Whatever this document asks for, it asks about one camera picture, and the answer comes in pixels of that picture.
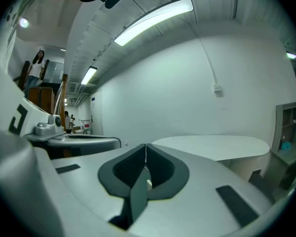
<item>white table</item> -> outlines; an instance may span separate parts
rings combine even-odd
[[[228,167],[248,181],[259,157],[270,150],[260,139],[230,135],[176,136],[157,140],[152,144],[177,149],[215,161],[228,161]]]

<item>ceiling light fixture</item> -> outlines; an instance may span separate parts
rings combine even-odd
[[[288,58],[290,59],[295,59],[296,55],[292,54],[292,53],[287,53]]]
[[[169,3],[163,4],[162,6],[146,13],[127,27],[120,35],[117,36],[115,43],[124,46],[127,42],[151,26],[154,26],[155,24],[158,24],[168,18],[193,10],[194,7],[192,0],[173,0]]]
[[[27,28],[29,26],[28,20],[26,18],[21,18],[20,26],[22,26],[23,28]]]
[[[82,84],[82,85],[86,85],[86,84],[90,81],[90,79],[93,77],[93,75],[94,75],[94,73],[95,73],[96,71],[97,71],[97,68],[95,68],[95,67],[90,67],[90,68],[88,69],[88,72],[85,74],[85,76],[84,76],[84,78],[83,78],[81,84]]]

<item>ceiling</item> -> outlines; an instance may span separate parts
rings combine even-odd
[[[101,1],[84,3],[74,21],[67,44],[65,74],[69,76],[68,94],[88,93],[98,80],[127,54],[169,31],[184,20],[201,24],[213,20],[236,20],[243,25],[266,23],[278,34],[287,51],[296,54],[296,32],[289,17],[276,0],[192,0],[194,11],[165,20],[135,37],[125,46],[114,38],[146,12],[171,0],[121,0],[112,9]],[[88,87],[80,87],[89,66],[98,71]]]
[[[29,26],[18,26],[17,37],[49,48],[66,48],[81,5],[79,0],[35,0],[23,15]]]

